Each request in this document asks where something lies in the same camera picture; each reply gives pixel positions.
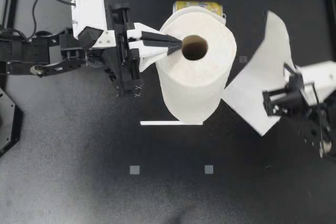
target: black tabletop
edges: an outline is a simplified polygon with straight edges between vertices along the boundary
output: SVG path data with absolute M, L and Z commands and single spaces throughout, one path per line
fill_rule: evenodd
M 14 27 L 27 35 L 33 1 L 17 0 Z M 159 29 L 175 1 L 106 3 L 128 2 L 133 21 Z M 333 59 L 324 0 L 197 1 L 223 4 L 238 46 L 230 79 L 262 41 L 267 10 L 286 23 L 296 64 Z M 53 0 L 40 0 L 36 16 L 38 30 L 71 25 L 69 6 Z M 50 53 L 56 61 L 59 49 Z M 142 98 L 119 99 L 97 69 L 8 78 L 24 122 L 0 159 L 1 223 L 334 223 L 336 166 L 289 122 L 261 138 L 222 101 L 203 126 L 141 126 L 174 119 L 155 66 L 143 79 Z

